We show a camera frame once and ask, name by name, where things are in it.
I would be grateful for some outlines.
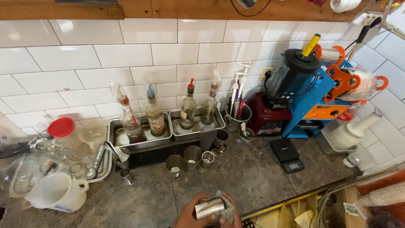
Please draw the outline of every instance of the yellow handle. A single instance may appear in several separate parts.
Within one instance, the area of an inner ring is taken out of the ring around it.
[[[315,47],[315,45],[318,43],[319,39],[321,38],[321,35],[315,34],[311,40],[308,42],[308,44],[305,46],[302,55],[303,56],[308,56],[312,49]]]

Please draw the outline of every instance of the white plastic pitcher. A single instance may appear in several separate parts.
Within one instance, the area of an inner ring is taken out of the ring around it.
[[[40,179],[25,199],[35,208],[73,212],[86,201],[88,189],[85,179],[73,181],[67,173],[55,172]]]

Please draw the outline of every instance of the metal bucket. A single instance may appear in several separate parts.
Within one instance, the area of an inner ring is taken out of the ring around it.
[[[241,116],[237,116],[236,119],[230,116],[228,113],[228,104],[225,105],[225,124],[231,131],[238,131],[241,128],[242,123],[247,122],[252,116],[252,111],[247,104],[243,104]]]

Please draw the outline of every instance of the white bottle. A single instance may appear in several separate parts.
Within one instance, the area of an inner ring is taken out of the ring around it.
[[[343,151],[349,149],[360,143],[361,137],[364,136],[364,130],[381,119],[381,117],[381,111],[378,108],[375,108],[373,113],[369,114],[359,122],[342,125],[325,137],[335,150]]]
[[[371,168],[372,164],[374,163],[374,157],[369,150],[365,148],[357,148],[354,153],[351,153],[349,156],[343,159],[343,163],[347,167],[358,166],[361,171],[364,171]]]

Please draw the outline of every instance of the red blender base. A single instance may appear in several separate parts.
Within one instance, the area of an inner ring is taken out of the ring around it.
[[[252,111],[252,116],[247,122],[247,127],[257,136],[277,136],[281,135],[292,115],[290,109],[268,109],[263,103],[263,92],[253,94],[247,105]]]

